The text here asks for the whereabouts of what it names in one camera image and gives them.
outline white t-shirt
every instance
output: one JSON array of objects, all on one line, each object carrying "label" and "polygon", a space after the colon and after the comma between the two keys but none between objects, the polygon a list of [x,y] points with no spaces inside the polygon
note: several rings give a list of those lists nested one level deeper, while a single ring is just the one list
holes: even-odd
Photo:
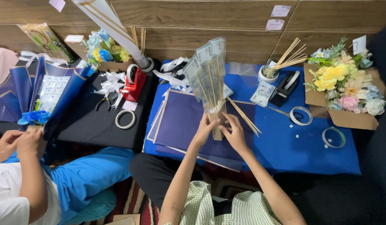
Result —
[{"label": "white t-shirt", "polygon": [[[47,212],[31,225],[57,225],[61,220],[56,184],[45,172],[48,192]],[[20,197],[21,164],[0,163],[0,225],[28,225],[29,201]]]}]

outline green checkered shirt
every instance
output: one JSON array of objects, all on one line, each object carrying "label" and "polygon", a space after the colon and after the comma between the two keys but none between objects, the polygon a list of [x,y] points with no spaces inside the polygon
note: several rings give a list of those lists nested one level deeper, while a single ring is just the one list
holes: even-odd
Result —
[{"label": "green checkered shirt", "polygon": [[280,225],[262,192],[237,194],[232,213],[214,217],[211,185],[203,181],[190,182],[185,210],[180,225]]}]

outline table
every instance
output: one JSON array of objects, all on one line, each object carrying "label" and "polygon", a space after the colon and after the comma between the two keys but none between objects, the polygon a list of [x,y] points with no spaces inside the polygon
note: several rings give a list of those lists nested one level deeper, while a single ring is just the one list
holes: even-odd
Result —
[{"label": "table", "polygon": [[[297,89],[290,96],[289,101],[280,108],[280,110],[285,112],[290,112],[295,106],[309,108],[305,104],[304,71],[302,67],[290,66],[283,68],[279,79],[282,79],[288,71],[296,70],[300,71],[300,82]],[[225,76],[225,84],[234,92],[230,97],[232,100],[249,102],[250,97],[256,90],[256,87],[248,88],[241,77],[235,74],[227,74]],[[150,124],[153,122],[161,102],[165,99],[161,96],[169,88],[170,84],[161,84],[157,87],[146,135],[150,131]],[[321,138],[321,134],[323,130],[333,125],[331,120],[314,118],[310,125],[293,125],[290,128],[292,123],[286,116],[257,105],[254,124],[261,130],[262,134],[259,134],[259,137],[254,136],[254,147],[252,150],[260,163],[268,170],[318,174],[361,174],[358,155],[350,129],[337,127],[345,135],[346,144],[344,147],[339,149],[326,149],[324,147],[325,143]],[[144,144],[144,152],[182,160],[180,156],[157,153],[155,151],[155,144],[147,139]],[[246,163],[243,163],[242,170],[249,170]]]},{"label": "table", "polygon": [[[161,62],[154,59],[154,63],[154,69],[159,70]],[[158,77],[153,72],[147,72],[146,75],[146,81],[135,110],[136,121],[131,128],[122,130],[115,125],[116,115],[123,110],[124,99],[116,110],[108,112],[106,103],[103,103],[99,111],[96,112],[95,106],[103,96],[92,92],[100,90],[101,83],[106,80],[105,77],[99,76],[99,73],[93,74],[86,81],[75,100],[64,112],[58,126],[46,128],[53,132],[53,137],[56,140],[83,145],[122,147],[140,152],[143,148],[147,118],[158,84]],[[127,125],[131,119],[130,113],[124,114],[120,117],[120,124]],[[11,129],[19,129],[16,122],[0,121],[0,134]]]}]

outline blue pants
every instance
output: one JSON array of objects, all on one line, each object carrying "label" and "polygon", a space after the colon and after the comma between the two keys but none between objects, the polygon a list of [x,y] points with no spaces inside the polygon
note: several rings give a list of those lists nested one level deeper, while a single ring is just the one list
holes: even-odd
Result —
[{"label": "blue pants", "polygon": [[[133,157],[130,149],[107,147],[95,154],[51,169],[42,167],[57,185],[63,224],[87,206],[94,195],[116,182],[130,177],[129,162]],[[3,163],[17,163],[15,152]]]}]

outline blue plush cushion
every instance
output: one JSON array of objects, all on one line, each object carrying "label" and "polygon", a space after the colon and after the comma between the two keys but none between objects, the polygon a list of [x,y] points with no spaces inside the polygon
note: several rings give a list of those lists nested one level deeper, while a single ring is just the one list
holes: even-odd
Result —
[{"label": "blue plush cushion", "polygon": [[111,188],[105,189],[95,195],[92,201],[83,208],[75,217],[64,224],[80,224],[107,216],[114,208],[117,196]]}]

